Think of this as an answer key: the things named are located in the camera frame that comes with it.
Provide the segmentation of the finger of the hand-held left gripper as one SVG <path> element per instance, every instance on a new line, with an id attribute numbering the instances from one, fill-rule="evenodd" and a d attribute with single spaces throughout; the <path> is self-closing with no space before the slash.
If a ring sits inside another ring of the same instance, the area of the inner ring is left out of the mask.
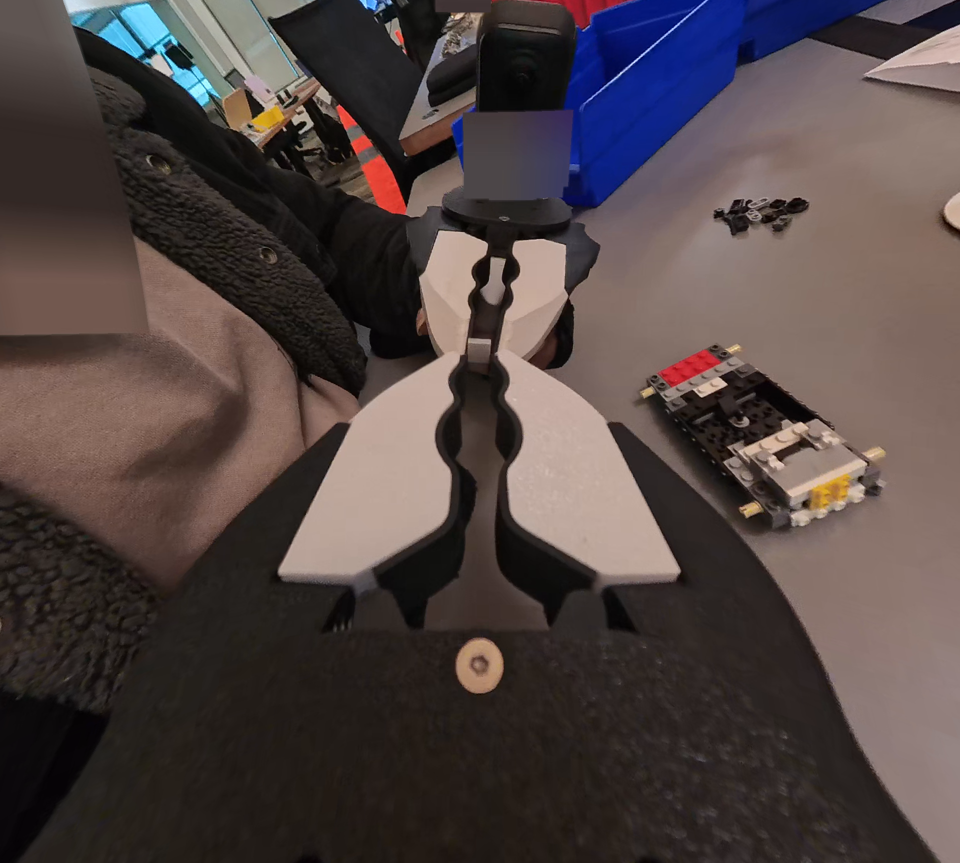
<path id="1" fill-rule="evenodd" d="M 567 248 L 546 239 L 513 243 L 510 260 L 491 257 L 488 303 L 499 305 L 495 353 L 525 359 L 543 347 L 569 300 Z"/>
<path id="2" fill-rule="evenodd" d="M 419 287 L 427 334 L 438 356 L 467 357 L 474 268 L 488 250 L 486 242 L 461 231 L 441 230 L 436 235 Z"/>

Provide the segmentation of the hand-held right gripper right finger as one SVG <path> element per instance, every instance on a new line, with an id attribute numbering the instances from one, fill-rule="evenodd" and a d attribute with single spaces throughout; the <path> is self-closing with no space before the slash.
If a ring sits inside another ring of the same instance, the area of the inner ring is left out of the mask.
<path id="1" fill-rule="evenodd" d="M 572 593 L 673 584 L 681 567 L 605 417 L 510 351 L 490 364 L 497 411 L 498 568 L 554 624 Z"/>

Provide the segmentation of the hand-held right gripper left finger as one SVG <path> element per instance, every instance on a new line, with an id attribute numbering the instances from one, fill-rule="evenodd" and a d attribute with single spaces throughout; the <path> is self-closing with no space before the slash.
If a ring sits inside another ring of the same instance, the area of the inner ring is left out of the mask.
<path id="1" fill-rule="evenodd" d="M 462 448 L 456 353 L 404 377 L 346 426 L 278 567 L 284 583 L 390 593 L 421 629 L 429 601 L 460 574 L 476 481 Z"/>

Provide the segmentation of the toy brick car chassis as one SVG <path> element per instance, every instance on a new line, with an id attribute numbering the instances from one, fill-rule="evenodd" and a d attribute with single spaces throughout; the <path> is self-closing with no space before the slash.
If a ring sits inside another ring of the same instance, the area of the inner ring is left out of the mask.
<path id="1" fill-rule="evenodd" d="M 851 444 L 737 344 L 714 343 L 650 374 L 637 398 L 658 406 L 738 489 L 745 520 L 802 528 L 885 488 L 880 447 Z"/>

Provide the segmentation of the person's left forearm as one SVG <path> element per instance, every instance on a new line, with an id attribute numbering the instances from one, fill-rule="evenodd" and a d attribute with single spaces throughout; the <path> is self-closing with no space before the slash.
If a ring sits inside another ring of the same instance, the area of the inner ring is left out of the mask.
<path id="1" fill-rule="evenodd" d="M 418 328 L 422 297 L 407 217 L 340 189 L 305 186 L 300 215 L 333 263 L 328 286 L 344 315 L 368 330 L 378 357 L 431 353 L 426 333 Z"/>

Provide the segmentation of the grey desk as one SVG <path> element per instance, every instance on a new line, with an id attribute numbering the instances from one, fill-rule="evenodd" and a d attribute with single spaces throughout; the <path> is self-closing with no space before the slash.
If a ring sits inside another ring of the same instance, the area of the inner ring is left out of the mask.
<path id="1" fill-rule="evenodd" d="M 941 861 L 958 861 L 958 101 L 863 79 L 804 40 L 733 82 L 581 218 L 601 246 L 554 376 L 627 425 L 738 530 L 791 602 L 876 773 Z M 714 209 L 805 198 L 784 232 L 734 237 Z M 647 402 L 646 378 L 710 344 L 859 449 L 881 496 L 783 533 Z"/>

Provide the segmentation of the person's left hand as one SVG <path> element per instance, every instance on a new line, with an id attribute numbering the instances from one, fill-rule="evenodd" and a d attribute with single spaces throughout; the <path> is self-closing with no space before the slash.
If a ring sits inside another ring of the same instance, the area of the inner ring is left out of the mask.
<path id="1" fill-rule="evenodd" d="M 568 300 L 543 344 L 530 358 L 531 364 L 544 371 L 564 366 L 573 350 L 573 333 L 574 307 Z"/>

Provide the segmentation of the small side table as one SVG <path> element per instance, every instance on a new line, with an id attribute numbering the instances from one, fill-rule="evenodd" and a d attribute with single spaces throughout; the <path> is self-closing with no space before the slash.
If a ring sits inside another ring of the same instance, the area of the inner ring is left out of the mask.
<path id="1" fill-rule="evenodd" d="M 399 135 L 399 144 L 403 153 L 414 156 L 452 138 L 452 124 L 475 104 L 475 89 L 434 106 L 428 101 L 427 75 L 441 60 L 440 49 L 429 60 L 427 73 L 421 78 L 414 101 L 407 114 Z"/>

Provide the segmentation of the orange striped barrier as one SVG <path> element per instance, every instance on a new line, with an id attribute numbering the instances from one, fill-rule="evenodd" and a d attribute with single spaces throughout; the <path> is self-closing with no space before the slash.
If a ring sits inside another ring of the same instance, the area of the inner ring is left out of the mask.
<path id="1" fill-rule="evenodd" d="M 354 154 L 359 161 L 366 183 L 369 187 L 373 202 L 380 209 L 396 214 L 405 214 L 406 199 L 402 195 L 386 159 L 379 152 L 366 131 L 341 105 L 337 104 L 337 113 L 340 117 Z"/>

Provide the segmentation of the black chair back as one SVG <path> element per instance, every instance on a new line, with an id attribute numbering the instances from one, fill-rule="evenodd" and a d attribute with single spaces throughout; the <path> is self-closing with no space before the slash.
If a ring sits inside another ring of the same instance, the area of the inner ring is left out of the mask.
<path id="1" fill-rule="evenodd" d="M 414 61 L 359 0 L 313 0 L 267 21 L 364 131 L 408 199 L 421 173 L 401 144 L 423 76 Z"/>

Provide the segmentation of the dark fleece jacket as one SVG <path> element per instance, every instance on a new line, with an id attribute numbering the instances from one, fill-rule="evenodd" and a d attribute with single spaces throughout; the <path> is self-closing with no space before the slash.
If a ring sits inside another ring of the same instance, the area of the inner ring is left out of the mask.
<path id="1" fill-rule="evenodd" d="M 134 241 L 250 317 L 290 356 L 300 380 L 320 377 L 356 398 L 365 358 L 323 279 L 208 181 L 197 159 L 203 149 L 212 145 L 215 159 L 233 155 L 217 140 L 218 127 L 143 64 L 82 29 L 74 33 Z M 194 144 L 200 149 L 190 152 Z M 2 484 L 2 703 L 107 713 L 177 585 L 159 588 Z"/>

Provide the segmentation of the beige hoodie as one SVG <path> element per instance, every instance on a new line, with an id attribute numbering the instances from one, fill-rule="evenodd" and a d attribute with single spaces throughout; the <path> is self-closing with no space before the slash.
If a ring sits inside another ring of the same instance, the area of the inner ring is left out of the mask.
<path id="1" fill-rule="evenodd" d="M 149 330 L 2 341 L 2 484 L 170 591 L 357 398 L 140 240 Z"/>

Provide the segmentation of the pile of small black pieces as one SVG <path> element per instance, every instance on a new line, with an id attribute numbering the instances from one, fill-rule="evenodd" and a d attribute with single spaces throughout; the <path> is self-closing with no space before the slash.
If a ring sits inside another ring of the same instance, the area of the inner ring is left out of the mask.
<path id="1" fill-rule="evenodd" d="M 766 227 L 773 233 L 783 233 L 794 219 L 810 209 L 804 197 L 736 198 L 729 206 L 713 210 L 712 217 L 726 227 L 733 237 L 745 235 L 753 228 Z"/>

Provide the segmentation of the white paper bag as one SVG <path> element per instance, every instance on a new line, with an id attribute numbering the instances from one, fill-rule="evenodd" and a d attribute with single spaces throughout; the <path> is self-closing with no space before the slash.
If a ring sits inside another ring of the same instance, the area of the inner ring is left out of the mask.
<path id="1" fill-rule="evenodd" d="M 939 32 L 877 65 L 863 77 L 915 88 L 959 92 L 959 26 Z"/>

